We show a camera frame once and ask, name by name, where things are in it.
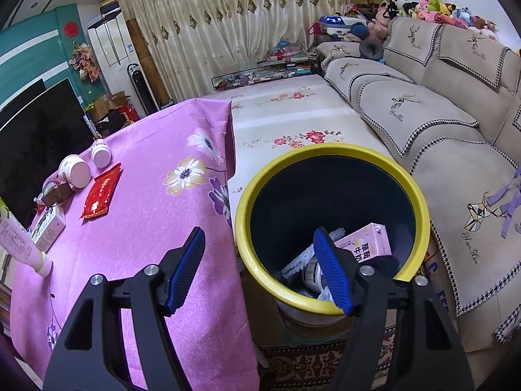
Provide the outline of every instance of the trash can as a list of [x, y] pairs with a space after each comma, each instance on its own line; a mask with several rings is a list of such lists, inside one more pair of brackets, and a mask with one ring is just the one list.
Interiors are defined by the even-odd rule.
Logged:
[[342, 318], [333, 302], [303, 296], [280, 271], [313, 242], [313, 232], [369, 223], [385, 225], [391, 257], [370, 260], [388, 277], [410, 281], [427, 252], [427, 204], [412, 177], [394, 160], [366, 147], [317, 144], [267, 164], [243, 191], [235, 237], [244, 265], [302, 324], [329, 325]]

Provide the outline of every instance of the sofa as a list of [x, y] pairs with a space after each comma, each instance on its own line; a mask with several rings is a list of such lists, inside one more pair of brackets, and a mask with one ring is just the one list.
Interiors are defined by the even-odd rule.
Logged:
[[484, 35], [410, 18], [389, 23], [384, 64], [355, 43], [317, 53], [324, 78], [421, 188], [425, 269], [485, 386], [519, 347], [521, 59]]

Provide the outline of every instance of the curtain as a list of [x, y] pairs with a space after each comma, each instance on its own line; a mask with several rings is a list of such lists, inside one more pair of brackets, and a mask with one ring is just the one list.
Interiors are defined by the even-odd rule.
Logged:
[[212, 77], [247, 69], [284, 38], [305, 48], [321, 15], [345, 0], [118, 0], [136, 18], [177, 101], [211, 94]]

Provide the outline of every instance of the television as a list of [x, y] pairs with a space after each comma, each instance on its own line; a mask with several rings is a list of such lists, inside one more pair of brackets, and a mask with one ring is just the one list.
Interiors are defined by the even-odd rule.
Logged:
[[10, 118], [34, 100], [38, 95], [44, 93], [45, 90], [46, 88], [43, 79], [40, 79], [27, 89], [23, 90], [4, 107], [0, 108], [0, 127], [4, 126]]
[[0, 127], [0, 196], [28, 228], [35, 217], [33, 199], [47, 177], [69, 154], [94, 141], [68, 79], [21, 108]]

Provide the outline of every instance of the metal screw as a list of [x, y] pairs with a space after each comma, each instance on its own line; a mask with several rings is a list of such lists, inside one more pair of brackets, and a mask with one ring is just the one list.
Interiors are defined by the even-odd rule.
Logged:
[[374, 275], [374, 269], [372, 266], [362, 266], [360, 268], [360, 273], [364, 276], [372, 276]]
[[96, 274], [96, 275], [91, 277], [91, 284], [92, 285], [99, 285], [102, 282], [103, 282], [103, 276], [101, 276], [100, 274]]
[[148, 265], [145, 268], [145, 275], [154, 276], [159, 271], [160, 271], [159, 266], [157, 266], [157, 265]]
[[414, 281], [421, 287], [424, 287], [429, 283], [428, 279], [425, 276], [419, 276], [419, 275], [416, 278], [414, 278]]

